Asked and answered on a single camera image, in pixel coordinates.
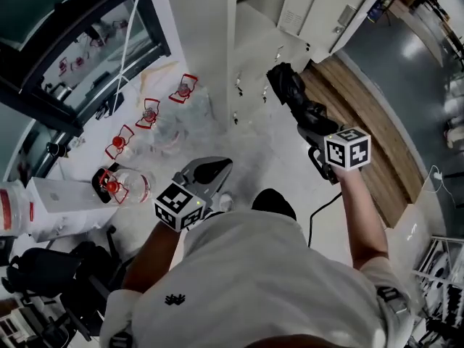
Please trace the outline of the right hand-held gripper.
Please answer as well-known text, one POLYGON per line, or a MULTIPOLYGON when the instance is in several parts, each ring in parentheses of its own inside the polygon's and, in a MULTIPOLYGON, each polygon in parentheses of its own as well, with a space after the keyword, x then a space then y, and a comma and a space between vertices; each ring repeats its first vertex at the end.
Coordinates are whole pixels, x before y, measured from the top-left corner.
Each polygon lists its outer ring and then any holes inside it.
POLYGON ((359 127, 341 129, 326 136, 320 136, 300 125, 297 130, 310 145, 310 161, 321 177, 332 185, 339 182, 334 167, 351 171, 370 164, 371 136, 359 127))

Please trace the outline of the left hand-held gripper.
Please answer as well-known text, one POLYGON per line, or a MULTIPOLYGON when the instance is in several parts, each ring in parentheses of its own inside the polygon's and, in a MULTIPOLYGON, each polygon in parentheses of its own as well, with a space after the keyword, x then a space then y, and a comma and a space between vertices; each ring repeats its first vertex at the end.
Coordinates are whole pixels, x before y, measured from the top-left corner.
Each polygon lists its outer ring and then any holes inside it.
POLYGON ((233 161, 228 157, 193 159, 154 199, 155 215, 176 232, 195 224, 210 212, 213 197, 222 188, 232 168, 233 161))

